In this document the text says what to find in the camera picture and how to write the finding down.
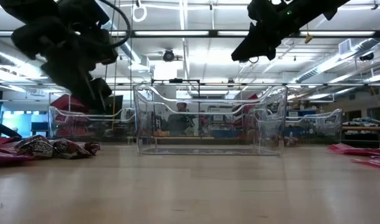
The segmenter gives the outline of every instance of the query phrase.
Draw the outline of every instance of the clear plastic bin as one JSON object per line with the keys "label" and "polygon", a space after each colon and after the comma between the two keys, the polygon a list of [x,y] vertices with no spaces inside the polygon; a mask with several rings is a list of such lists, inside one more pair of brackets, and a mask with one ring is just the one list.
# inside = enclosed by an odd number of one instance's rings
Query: clear plastic bin
{"label": "clear plastic bin", "polygon": [[49,136],[73,141],[130,142],[135,114],[123,108],[114,115],[89,115],[49,107]]}
{"label": "clear plastic bin", "polygon": [[287,87],[256,100],[177,99],[176,88],[134,86],[140,154],[280,155]]}
{"label": "clear plastic bin", "polygon": [[342,113],[342,110],[337,109],[329,113],[287,118],[285,146],[341,142]]}

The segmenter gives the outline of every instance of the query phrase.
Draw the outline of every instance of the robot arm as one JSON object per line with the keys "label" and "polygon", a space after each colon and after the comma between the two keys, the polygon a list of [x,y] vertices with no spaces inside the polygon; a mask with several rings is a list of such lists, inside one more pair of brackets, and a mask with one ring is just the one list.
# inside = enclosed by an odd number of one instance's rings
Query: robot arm
{"label": "robot arm", "polygon": [[299,32],[301,27],[323,14],[331,20],[338,8],[349,0],[281,0],[274,5],[270,0],[252,0],[248,5],[250,23],[247,37],[232,53],[232,60],[248,60],[252,57],[276,57],[276,47],[287,36]]}
{"label": "robot arm", "polygon": [[107,0],[99,0],[116,10],[125,20],[128,32],[113,43],[110,33],[101,29],[110,18],[95,0],[0,0],[2,8],[24,26],[11,36],[14,45],[30,59],[43,55],[47,62],[40,68],[72,96],[91,109],[105,110],[104,98],[112,91],[90,71],[97,63],[114,63],[116,47],[130,36],[125,14]]}

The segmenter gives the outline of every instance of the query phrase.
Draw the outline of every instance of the ceiling beam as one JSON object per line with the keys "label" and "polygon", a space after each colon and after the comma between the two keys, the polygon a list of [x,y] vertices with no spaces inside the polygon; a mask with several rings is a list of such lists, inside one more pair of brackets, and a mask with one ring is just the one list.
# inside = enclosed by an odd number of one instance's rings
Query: ceiling beam
{"label": "ceiling beam", "polygon": [[[0,37],[10,37],[12,30],[0,30]],[[287,38],[304,39],[309,32],[314,39],[368,39],[380,38],[380,30],[300,30]],[[133,30],[131,38],[244,38],[248,30]],[[123,38],[125,30],[112,31],[111,35]]]}

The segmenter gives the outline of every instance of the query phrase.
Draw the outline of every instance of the fluorescent light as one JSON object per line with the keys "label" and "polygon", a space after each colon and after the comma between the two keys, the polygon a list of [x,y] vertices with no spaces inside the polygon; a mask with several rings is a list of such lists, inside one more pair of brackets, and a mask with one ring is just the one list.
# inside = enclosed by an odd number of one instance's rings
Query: fluorescent light
{"label": "fluorescent light", "polygon": [[18,73],[21,73],[23,75],[25,74],[39,74],[39,75],[34,75],[34,76],[40,76],[40,69],[27,63],[22,60],[19,60],[18,58],[12,57],[8,54],[5,54],[3,52],[0,52],[0,56],[8,59],[12,63],[16,64],[19,67]]}
{"label": "fluorescent light", "polygon": [[61,93],[62,90],[57,90],[57,89],[49,89],[49,90],[42,90],[45,93]]}
{"label": "fluorescent light", "polygon": [[12,31],[0,31],[0,36],[10,37],[12,33]]}
{"label": "fluorescent light", "polygon": [[346,93],[347,91],[351,91],[351,90],[354,90],[354,88],[347,88],[347,89],[344,89],[344,90],[338,91],[338,92],[336,92],[335,94],[342,94],[342,93]]}
{"label": "fluorescent light", "polygon": [[369,83],[369,82],[376,82],[376,81],[380,81],[380,75],[375,75],[371,78],[364,80],[363,82]]}
{"label": "fluorescent light", "polygon": [[342,36],[342,35],[350,35],[350,36],[365,36],[365,35],[373,35],[374,31],[302,31],[300,35],[312,36]]}
{"label": "fluorescent light", "polygon": [[48,79],[49,77],[31,77],[24,75],[22,78],[29,78],[29,79]]}
{"label": "fluorescent light", "polygon": [[330,81],[329,83],[340,82],[340,81],[343,81],[343,80],[345,80],[345,79],[347,79],[347,78],[349,78],[349,77],[352,77],[352,76],[353,76],[353,75],[351,75],[351,74],[343,75],[343,76],[340,76],[340,77],[338,77],[338,78],[333,79],[333,80]]}
{"label": "fluorescent light", "polygon": [[14,81],[31,82],[24,77],[13,75],[3,70],[0,70],[0,80],[8,81],[8,82],[14,82]]}
{"label": "fluorescent light", "polygon": [[327,94],[327,93],[324,93],[324,94],[316,94],[316,95],[313,95],[313,96],[309,96],[308,99],[315,100],[315,99],[324,98],[324,97],[329,96],[329,95],[330,95],[330,94]]}
{"label": "fluorescent light", "polygon": [[4,86],[4,85],[0,85],[1,88],[6,88],[8,90],[14,90],[14,91],[19,91],[21,93],[25,93],[26,90],[23,89],[23,88],[20,88],[18,86],[14,86],[14,85],[9,85],[9,86]]}
{"label": "fluorescent light", "polygon": [[209,35],[208,31],[191,31],[191,30],[178,30],[178,31],[135,31],[135,35],[147,36],[186,36],[186,35]]}
{"label": "fluorescent light", "polygon": [[300,85],[287,85],[287,87],[289,87],[289,88],[301,88]]}
{"label": "fluorescent light", "polygon": [[147,67],[147,66],[144,66],[144,65],[140,65],[140,64],[137,64],[137,63],[134,63],[132,65],[129,65],[128,68],[132,71],[149,71],[150,68]]}
{"label": "fluorescent light", "polygon": [[292,99],[294,99],[296,97],[297,97],[296,95],[290,95],[290,96],[287,97],[287,100],[292,100]]}
{"label": "fluorescent light", "polygon": [[338,10],[339,11],[358,11],[358,10],[367,10],[367,9],[370,9],[372,10],[373,9],[373,6],[356,6],[356,7],[350,7],[350,6],[342,6],[342,7],[339,7]]}
{"label": "fluorescent light", "polygon": [[178,77],[178,69],[170,62],[159,63],[154,69],[154,79],[169,80]]}
{"label": "fluorescent light", "polygon": [[328,86],[364,86],[363,83],[330,83]]}
{"label": "fluorescent light", "polygon": [[213,9],[227,9],[227,10],[247,10],[246,5],[225,5],[225,6],[213,6]]}
{"label": "fluorescent light", "polygon": [[218,35],[234,35],[234,36],[247,36],[248,31],[218,31]]}
{"label": "fluorescent light", "polygon": [[112,37],[124,36],[126,35],[125,31],[110,31]]}
{"label": "fluorescent light", "polygon": [[310,103],[334,103],[333,100],[311,100]]}

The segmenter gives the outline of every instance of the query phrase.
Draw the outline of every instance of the crumpled wrapper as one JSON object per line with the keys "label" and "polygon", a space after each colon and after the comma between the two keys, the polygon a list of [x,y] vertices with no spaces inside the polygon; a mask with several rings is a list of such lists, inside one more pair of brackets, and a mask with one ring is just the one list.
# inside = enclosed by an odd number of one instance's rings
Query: crumpled wrapper
{"label": "crumpled wrapper", "polygon": [[35,159],[81,159],[95,156],[100,150],[97,142],[79,144],[67,139],[49,141],[47,138],[36,135],[22,140],[15,145],[17,155],[31,156]]}
{"label": "crumpled wrapper", "polygon": [[17,155],[33,156],[36,159],[54,157],[54,149],[47,138],[36,135],[22,140],[15,146]]}
{"label": "crumpled wrapper", "polygon": [[82,159],[95,156],[100,150],[100,145],[95,142],[88,142],[84,147],[67,139],[53,141],[57,157],[64,159]]}

